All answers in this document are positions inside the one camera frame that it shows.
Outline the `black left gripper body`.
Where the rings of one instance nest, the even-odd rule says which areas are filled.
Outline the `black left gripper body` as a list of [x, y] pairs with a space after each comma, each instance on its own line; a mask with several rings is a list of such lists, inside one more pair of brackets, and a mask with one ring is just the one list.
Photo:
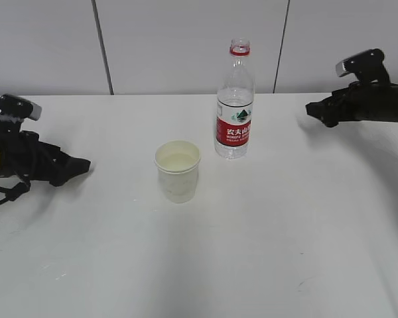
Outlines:
[[52, 186], [64, 185], [68, 181], [68, 155], [59, 146], [41, 142], [35, 132], [22, 131], [20, 137], [30, 156], [29, 180], [49, 182]]

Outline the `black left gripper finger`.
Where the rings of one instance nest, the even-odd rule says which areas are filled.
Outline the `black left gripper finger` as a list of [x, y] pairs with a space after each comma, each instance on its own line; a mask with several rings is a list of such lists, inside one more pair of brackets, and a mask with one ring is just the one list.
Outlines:
[[67, 157], [53, 163], [54, 172], [49, 179], [52, 186], [63, 186], [69, 180], [89, 172], [91, 162], [83, 158]]

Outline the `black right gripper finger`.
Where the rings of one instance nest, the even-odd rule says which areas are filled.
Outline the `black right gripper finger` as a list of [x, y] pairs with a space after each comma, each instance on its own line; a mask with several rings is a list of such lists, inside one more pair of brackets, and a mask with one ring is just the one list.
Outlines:
[[318, 119], [326, 127], [335, 127], [352, 119], [344, 97], [327, 97], [322, 101], [308, 103], [305, 108], [308, 116]]

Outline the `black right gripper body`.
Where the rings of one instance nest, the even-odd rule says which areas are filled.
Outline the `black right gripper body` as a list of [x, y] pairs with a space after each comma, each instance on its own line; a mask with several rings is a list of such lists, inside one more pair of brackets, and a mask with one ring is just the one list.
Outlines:
[[353, 83], [332, 92], [331, 118], [335, 122], [398, 123], [398, 85]]

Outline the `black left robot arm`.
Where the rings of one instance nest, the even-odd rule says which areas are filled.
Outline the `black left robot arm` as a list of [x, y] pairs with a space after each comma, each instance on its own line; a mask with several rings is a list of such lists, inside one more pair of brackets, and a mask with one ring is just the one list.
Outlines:
[[18, 176], [52, 186], [89, 172], [91, 162], [61, 151], [57, 145], [39, 140], [31, 131], [0, 133], [0, 177]]

